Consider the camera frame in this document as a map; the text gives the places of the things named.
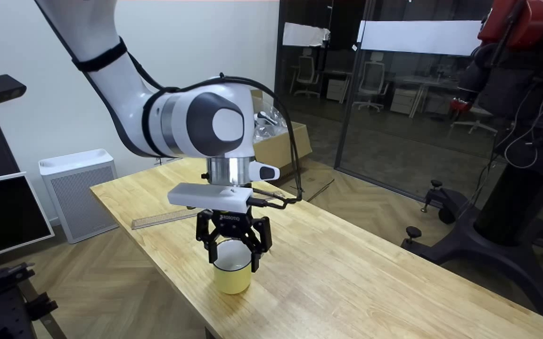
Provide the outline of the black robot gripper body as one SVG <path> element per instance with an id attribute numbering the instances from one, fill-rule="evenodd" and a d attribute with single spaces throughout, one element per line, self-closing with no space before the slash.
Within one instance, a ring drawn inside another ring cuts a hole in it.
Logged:
<path id="1" fill-rule="evenodd" d="M 260 242 L 272 240 L 270 218 L 255 218 L 251 212 L 202 210 L 196 214 L 196 238 L 208 240 L 217 235 L 242 238 L 259 231 Z"/>

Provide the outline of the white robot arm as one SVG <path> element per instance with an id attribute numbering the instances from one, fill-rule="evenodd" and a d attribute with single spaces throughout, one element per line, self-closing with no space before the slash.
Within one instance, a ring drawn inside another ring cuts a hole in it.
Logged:
<path id="1" fill-rule="evenodd" d="M 255 157 L 257 82 L 217 76 L 187 88 L 155 82 L 127 48 L 115 27 L 117 0 L 34 0 L 74 65 L 108 106 L 123 144 L 138 155 L 191 155 L 208 161 L 202 184 L 181 182 L 168 199 L 198 210 L 196 238 L 211 257 L 217 240 L 242 240 L 251 263 L 272 246 L 266 216 L 253 184 L 274 180 L 279 169 Z"/>

